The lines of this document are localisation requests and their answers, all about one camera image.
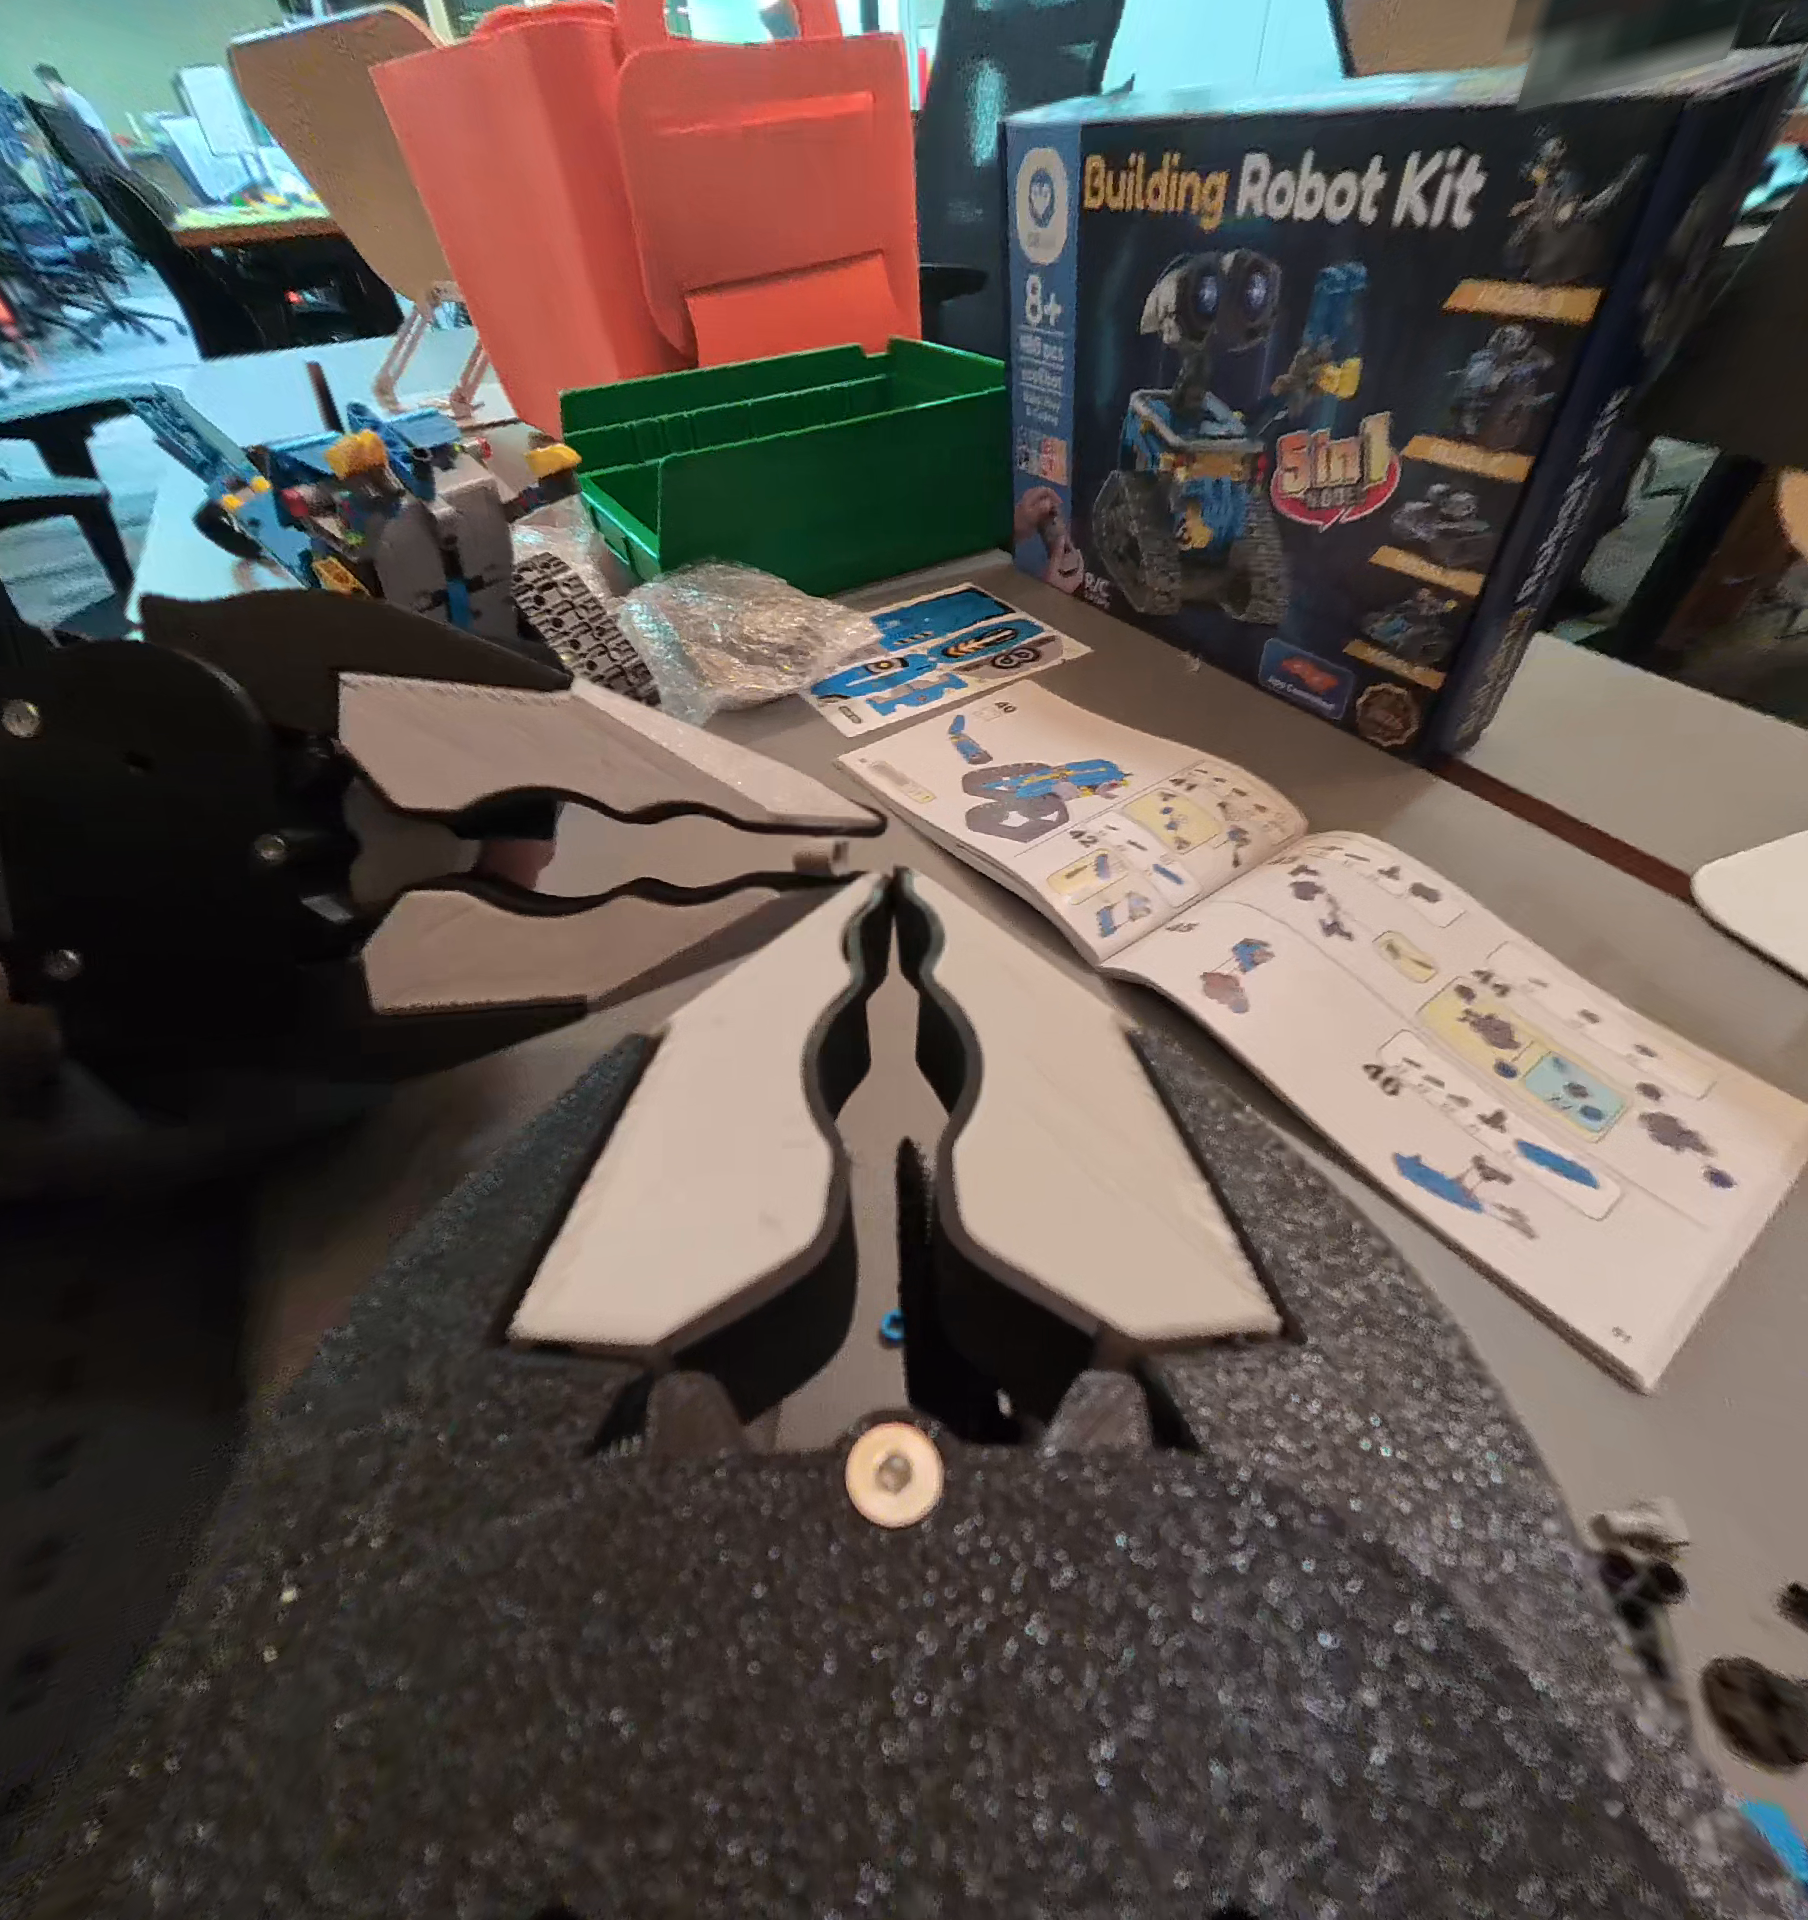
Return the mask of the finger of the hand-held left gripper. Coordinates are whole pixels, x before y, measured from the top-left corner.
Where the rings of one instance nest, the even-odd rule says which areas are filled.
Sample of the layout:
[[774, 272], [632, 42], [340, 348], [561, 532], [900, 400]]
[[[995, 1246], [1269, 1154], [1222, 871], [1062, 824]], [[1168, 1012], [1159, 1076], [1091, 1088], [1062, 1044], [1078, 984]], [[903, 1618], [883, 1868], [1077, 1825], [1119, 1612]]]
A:
[[627, 888], [533, 909], [475, 886], [406, 891], [361, 948], [371, 1017], [597, 1009], [721, 969], [872, 872], [788, 871], [714, 888]]
[[341, 676], [338, 744], [389, 804], [417, 814], [543, 793], [629, 821], [691, 810], [777, 834], [885, 830], [879, 812], [780, 761], [590, 683], [532, 692]]

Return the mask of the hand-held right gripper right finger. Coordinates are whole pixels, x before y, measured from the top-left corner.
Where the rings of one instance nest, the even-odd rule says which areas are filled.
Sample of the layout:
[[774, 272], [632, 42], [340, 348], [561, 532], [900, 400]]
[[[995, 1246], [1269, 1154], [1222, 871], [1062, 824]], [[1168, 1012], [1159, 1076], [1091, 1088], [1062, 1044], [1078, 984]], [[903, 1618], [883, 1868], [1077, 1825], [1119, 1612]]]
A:
[[1274, 1339], [1282, 1313], [1109, 1000], [913, 871], [894, 944], [939, 1100], [924, 1356], [990, 1426], [1041, 1426], [1087, 1373]]

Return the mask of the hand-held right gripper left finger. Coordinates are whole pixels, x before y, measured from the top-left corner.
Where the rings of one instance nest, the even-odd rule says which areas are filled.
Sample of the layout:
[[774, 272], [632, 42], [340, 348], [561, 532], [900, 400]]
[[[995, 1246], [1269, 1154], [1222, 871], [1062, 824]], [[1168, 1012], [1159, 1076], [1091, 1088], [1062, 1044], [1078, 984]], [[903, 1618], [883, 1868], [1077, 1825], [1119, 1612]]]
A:
[[519, 1349], [707, 1374], [752, 1423], [835, 1358], [858, 1253], [840, 1116], [869, 1076], [891, 879], [862, 876], [676, 1010], [512, 1311]]

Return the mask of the grey desk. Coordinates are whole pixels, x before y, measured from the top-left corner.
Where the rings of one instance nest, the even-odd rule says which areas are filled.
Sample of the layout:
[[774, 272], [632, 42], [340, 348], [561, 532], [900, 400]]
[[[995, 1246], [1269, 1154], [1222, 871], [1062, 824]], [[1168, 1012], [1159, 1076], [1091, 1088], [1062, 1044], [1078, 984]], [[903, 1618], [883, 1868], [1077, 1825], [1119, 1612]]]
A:
[[[1687, 909], [1138, 634], [1047, 689], [1808, 1102], [1808, 995]], [[1109, 1000], [921, 830], [852, 871]], [[743, 1423], [707, 1374], [511, 1346], [644, 1055], [758, 950], [433, 1071], [522, 1127], [404, 1212], [352, 1156], [412, 1092], [166, 1072], [145, 1119], [48, 1019], [9, 1036], [0, 1917], [1805, 1915], [1581, 1527], [1679, 1504], [1695, 1653], [1808, 1575], [1808, 1164], [1642, 1397], [1120, 987], [1282, 1330], [990, 1426], [911, 1341], [942, 1111], [891, 920], [821, 1374]]]

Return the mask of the clear plastic bag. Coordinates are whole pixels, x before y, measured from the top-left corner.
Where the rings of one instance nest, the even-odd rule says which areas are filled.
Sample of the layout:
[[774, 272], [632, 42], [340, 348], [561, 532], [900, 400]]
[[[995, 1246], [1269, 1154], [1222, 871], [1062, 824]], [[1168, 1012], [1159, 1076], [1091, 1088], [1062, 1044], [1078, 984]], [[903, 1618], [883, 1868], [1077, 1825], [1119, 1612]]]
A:
[[644, 581], [573, 502], [512, 527], [521, 637], [574, 683], [704, 728], [773, 704], [883, 647], [875, 620], [733, 563]]

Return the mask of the blue toy robot model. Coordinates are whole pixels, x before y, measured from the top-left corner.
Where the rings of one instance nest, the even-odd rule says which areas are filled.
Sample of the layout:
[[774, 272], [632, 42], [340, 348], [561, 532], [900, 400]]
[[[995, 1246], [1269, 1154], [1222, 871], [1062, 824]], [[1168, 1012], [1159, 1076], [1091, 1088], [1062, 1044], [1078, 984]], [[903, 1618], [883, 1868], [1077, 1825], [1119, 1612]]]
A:
[[352, 402], [314, 434], [243, 449], [171, 389], [142, 419], [205, 488], [198, 532], [292, 585], [361, 595], [565, 668], [648, 709], [580, 507], [578, 457], [491, 442], [435, 407]]

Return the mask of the open instruction booklet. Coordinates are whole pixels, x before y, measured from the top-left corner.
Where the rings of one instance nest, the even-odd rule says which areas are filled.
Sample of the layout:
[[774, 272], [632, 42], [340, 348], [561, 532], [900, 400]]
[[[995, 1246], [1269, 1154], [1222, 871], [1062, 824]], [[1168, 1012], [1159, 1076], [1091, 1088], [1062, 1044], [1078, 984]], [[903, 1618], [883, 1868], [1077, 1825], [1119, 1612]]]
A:
[[1595, 989], [1451, 879], [1032, 682], [842, 756], [1204, 1024], [1401, 1208], [1654, 1390], [1808, 1164], [1808, 1103]]

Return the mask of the green storage bin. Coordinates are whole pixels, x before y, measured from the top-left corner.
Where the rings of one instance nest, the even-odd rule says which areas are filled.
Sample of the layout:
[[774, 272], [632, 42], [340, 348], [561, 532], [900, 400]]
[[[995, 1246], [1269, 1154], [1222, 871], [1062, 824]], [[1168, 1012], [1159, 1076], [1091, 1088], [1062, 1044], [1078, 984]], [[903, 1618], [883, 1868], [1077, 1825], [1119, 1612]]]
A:
[[1005, 365], [894, 337], [574, 388], [586, 513], [640, 581], [733, 563], [834, 595], [1010, 543]]

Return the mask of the blue sticker sheet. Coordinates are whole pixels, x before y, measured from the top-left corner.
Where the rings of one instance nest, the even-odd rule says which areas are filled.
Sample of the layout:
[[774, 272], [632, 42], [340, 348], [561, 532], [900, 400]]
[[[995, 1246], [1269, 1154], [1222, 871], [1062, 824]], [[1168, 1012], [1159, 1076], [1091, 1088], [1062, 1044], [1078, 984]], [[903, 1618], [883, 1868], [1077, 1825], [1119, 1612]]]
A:
[[869, 620], [876, 651], [800, 692], [845, 738], [958, 709], [1089, 653], [974, 584], [876, 609]]

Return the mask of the orange felt bag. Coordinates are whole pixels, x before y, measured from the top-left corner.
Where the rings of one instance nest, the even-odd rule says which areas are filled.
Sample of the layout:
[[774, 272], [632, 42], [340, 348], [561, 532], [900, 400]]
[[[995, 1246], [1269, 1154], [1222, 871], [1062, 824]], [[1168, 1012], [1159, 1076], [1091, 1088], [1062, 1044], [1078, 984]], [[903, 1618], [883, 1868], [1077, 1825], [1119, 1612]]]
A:
[[663, 2], [522, 4], [373, 85], [519, 419], [566, 392], [917, 340], [905, 42], [676, 36]]

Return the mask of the white folding stand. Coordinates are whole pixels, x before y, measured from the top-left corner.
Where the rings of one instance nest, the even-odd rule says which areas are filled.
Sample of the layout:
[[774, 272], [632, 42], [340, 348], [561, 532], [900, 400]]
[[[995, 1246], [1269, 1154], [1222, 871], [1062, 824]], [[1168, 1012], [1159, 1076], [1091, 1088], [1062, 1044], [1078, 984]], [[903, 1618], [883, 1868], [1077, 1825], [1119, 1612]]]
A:
[[1808, 854], [1726, 857], [1703, 864], [1690, 891], [1713, 928], [1808, 989]]

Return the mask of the dark blue toy box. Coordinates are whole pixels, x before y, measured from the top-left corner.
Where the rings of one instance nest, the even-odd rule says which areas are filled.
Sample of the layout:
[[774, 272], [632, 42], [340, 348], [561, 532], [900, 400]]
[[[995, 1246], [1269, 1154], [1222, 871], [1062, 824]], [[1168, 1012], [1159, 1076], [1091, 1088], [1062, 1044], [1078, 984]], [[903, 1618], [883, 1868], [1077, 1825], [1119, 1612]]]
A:
[[1343, 734], [1473, 745], [1637, 450], [1797, 48], [1002, 128], [1014, 556]]

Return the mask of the pile of small building pieces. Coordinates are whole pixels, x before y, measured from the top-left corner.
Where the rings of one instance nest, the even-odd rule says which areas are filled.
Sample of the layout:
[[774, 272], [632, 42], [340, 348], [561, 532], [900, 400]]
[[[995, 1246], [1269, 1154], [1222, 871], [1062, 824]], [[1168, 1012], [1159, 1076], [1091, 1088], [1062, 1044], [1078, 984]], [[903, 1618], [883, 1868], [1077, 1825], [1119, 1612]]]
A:
[[[1623, 1642], [1673, 1708], [1701, 1705], [1707, 1726], [1743, 1765], [1770, 1772], [1808, 1767], [1808, 1675], [1787, 1675], [1749, 1655], [1718, 1655], [1693, 1686], [1683, 1681], [1671, 1617], [1690, 1593], [1683, 1554], [1692, 1536], [1679, 1509], [1651, 1499], [1601, 1511], [1589, 1532], [1592, 1569]], [[1803, 1583], [1785, 1585], [1776, 1611], [1808, 1639]]]

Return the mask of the black partition panel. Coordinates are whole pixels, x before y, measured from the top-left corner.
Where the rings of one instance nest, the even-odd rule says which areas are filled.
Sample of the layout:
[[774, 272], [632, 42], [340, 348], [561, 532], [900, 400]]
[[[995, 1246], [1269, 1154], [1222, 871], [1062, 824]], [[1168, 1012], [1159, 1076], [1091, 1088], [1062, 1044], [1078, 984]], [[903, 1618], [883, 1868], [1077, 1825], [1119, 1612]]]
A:
[[1649, 435], [1808, 472], [1808, 179], [1637, 405]]

